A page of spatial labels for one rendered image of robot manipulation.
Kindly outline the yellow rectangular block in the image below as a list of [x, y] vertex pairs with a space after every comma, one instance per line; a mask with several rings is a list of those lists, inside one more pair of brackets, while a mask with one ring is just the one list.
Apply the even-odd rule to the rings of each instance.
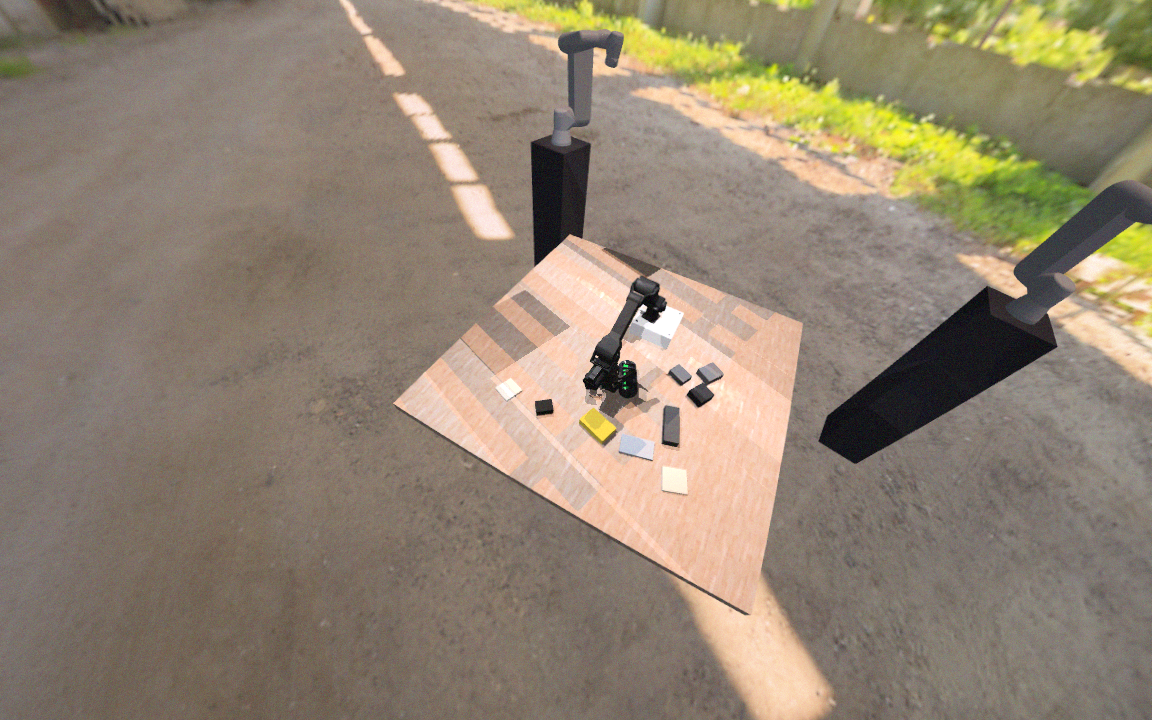
[[605, 419], [602, 414], [598, 414], [598, 411], [596, 411], [594, 407], [589, 411], [589, 414], [585, 414], [582, 418], [579, 418], [579, 425], [582, 429], [588, 430], [588, 432], [593, 435], [596, 441], [600, 445], [605, 442], [605, 439], [613, 435], [614, 430], [616, 430], [616, 427], [613, 427], [611, 424], [611, 420]]

